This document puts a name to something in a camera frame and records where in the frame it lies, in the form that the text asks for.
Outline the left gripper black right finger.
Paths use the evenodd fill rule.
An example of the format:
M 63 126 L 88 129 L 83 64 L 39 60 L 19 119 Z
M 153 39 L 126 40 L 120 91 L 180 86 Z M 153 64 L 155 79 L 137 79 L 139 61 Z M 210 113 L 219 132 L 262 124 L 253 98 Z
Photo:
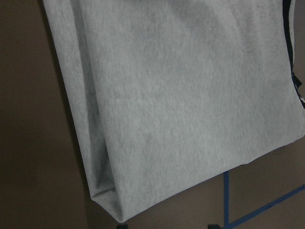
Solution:
M 221 229 L 218 224 L 208 224 L 208 229 Z

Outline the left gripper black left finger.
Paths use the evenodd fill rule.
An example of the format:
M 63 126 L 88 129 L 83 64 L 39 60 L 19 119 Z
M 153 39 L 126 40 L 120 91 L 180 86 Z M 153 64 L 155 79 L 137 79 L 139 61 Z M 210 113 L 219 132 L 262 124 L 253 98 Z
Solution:
M 129 229 L 128 224 L 119 224 L 116 226 L 116 229 Z

